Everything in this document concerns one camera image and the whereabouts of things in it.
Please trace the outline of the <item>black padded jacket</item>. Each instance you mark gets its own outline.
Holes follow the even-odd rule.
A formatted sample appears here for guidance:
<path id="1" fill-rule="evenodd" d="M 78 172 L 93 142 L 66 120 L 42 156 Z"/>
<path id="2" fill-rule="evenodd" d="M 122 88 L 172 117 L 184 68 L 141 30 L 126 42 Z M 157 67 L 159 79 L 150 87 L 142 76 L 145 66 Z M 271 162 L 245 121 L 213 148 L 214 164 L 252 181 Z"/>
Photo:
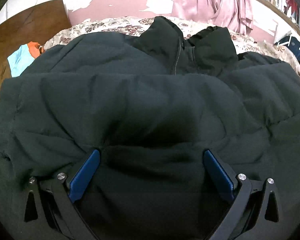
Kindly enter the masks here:
<path id="1" fill-rule="evenodd" d="M 68 173 L 93 150 L 72 203 Z M 164 17 L 48 49 L 0 89 L 0 239 L 300 239 L 300 77 L 236 53 L 226 28 L 185 39 Z"/>

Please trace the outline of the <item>floral bed cover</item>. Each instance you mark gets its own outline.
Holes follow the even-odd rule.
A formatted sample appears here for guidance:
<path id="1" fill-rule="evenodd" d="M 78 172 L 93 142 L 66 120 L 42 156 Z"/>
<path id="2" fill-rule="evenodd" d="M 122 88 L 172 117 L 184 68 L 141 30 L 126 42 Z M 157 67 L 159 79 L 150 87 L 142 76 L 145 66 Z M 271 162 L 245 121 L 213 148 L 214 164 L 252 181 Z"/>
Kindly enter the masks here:
<path id="1" fill-rule="evenodd" d="M 185 39 L 210 26 L 208 23 L 198 23 L 186 21 L 176 17 L 167 18 L 181 29 Z M 44 50 L 48 50 L 56 45 L 67 45 L 75 38 L 95 32 L 118 32 L 129 36 L 139 37 L 153 23 L 154 18 L 135 18 L 135 17 L 119 17 L 106 18 L 101 21 L 91 22 L 89 19 L 71 28 L 63 29 L 55 36 L 49 39 L 44 45 Z M 300 77 L 300 63 L 297 62 L 296 56 L 290 49 L 283 45 L 271 45 L 269 42 L 260 41 L 248 36 L 229 31 L 232 42 L 235 46 L 236 53 L 241 54 L 247 51 L 256 52 L 262 55 L 270 56 L 275 59 L 284 61 L 293 68 Z"/>

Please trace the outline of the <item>orange blue brown pillow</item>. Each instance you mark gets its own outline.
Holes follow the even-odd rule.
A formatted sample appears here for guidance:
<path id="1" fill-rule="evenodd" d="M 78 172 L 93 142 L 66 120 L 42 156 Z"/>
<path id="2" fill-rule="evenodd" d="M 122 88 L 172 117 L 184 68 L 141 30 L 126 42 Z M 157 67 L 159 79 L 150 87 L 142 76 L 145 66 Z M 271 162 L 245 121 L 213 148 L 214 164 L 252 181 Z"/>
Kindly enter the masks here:
<path id="1" fill-rule="evenodd" d="M 18 77 L 44 52 L 44 47 L 38 42 L 21 45 L 0 66 L 0 89 L 6 79 Z"/>

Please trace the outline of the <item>dark blue backpack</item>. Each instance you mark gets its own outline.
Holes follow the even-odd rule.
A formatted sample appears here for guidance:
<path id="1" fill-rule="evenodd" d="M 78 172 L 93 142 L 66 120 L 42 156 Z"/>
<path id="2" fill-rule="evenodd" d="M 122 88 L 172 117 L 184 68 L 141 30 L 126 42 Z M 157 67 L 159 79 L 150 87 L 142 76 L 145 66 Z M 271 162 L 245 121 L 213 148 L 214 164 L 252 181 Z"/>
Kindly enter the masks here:
<path id="1" fill-rule="evenodd" d="M 276 42 L 275 45 L 286 46 L 295 55 L 297 60 L 300 61 L 300 41 L 296 37 L 286 35 Z"/>

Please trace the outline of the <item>brown wooden headboard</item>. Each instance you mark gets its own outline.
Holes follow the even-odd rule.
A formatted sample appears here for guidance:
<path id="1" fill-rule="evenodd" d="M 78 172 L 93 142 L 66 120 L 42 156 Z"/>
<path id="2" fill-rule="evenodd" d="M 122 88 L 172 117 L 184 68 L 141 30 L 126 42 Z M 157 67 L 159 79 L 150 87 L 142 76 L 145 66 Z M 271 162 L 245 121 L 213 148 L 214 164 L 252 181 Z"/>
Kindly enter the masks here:
<path id="1" fill-rule="evenodd" d="M 0 66 L 22 44 L 44 45 L 71 27 L 63 0 L 51 0 L 26 9 L 0 24 Z"/>

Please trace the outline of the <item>pink curtain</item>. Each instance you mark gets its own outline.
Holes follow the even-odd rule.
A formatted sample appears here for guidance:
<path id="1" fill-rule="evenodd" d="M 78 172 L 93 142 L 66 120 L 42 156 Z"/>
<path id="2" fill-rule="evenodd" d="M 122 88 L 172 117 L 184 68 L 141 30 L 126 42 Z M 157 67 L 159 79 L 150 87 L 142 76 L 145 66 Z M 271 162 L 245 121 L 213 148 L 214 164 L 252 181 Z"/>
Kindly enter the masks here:
<path id="1" fill-rule="evenodd" d="M 252 0 L 174 0 L 171 16 L 227 27 L 246 35 L 254 28 L 251 2 Z"/>

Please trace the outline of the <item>red hanging garment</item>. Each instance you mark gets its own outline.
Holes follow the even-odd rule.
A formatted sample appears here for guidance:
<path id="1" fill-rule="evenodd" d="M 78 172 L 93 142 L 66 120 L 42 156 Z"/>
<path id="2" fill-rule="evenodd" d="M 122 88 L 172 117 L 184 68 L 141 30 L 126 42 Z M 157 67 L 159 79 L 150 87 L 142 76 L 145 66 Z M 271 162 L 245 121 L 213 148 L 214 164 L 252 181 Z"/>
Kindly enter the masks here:
<path id="1" fill-rule="evenodd" d="M 296 16 L 299 15 L 299 7 L 298 4 L 295 0 L 286 0 L 286 6 L 284 6 L 284 13 L 287 15 L 287 12 L 289 10 L 289 8 L 291 9 L 291 14 L 294 15 L 296 14 Z"/>

